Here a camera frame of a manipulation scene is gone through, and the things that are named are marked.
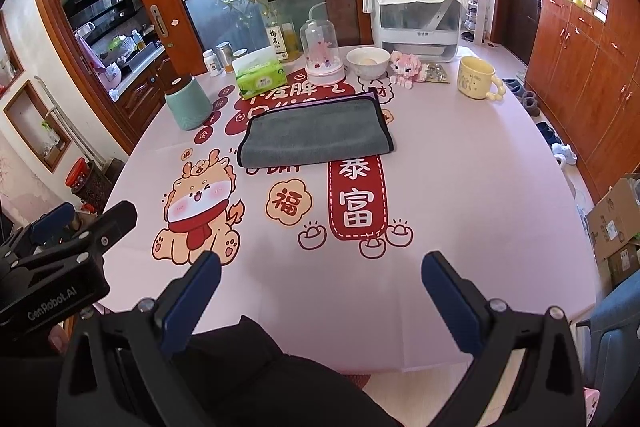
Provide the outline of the person's left hand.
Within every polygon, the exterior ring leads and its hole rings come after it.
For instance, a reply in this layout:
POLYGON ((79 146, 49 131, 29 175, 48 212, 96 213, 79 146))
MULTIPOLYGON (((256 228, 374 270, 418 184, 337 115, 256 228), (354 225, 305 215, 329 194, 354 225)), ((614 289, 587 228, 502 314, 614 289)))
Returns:
POLYGON ((70 336, 66 333, 66 330, 60 324, 55 324, 49 334, 50 345, 61 355, 65 355, 68 345, 70 344, 70 336))

